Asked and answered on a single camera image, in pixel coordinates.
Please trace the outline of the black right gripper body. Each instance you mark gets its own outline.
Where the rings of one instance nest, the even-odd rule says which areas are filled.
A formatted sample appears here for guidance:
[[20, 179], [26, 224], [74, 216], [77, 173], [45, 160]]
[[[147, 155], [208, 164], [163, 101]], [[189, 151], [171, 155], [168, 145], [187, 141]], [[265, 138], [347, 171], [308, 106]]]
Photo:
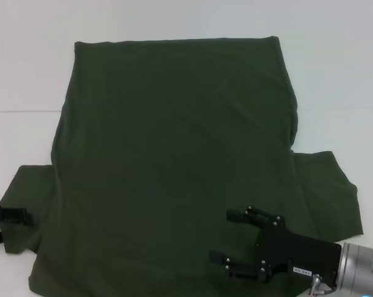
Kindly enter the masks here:
[[260, 228], [254, 252], [260, 282], [268, 283], [282, 272], [305, 277], [317, 274], [331, 289], [337, 288], [339, 244], [297, 235], [287, 229], [282, 217], [256, 218], [254, 225]]

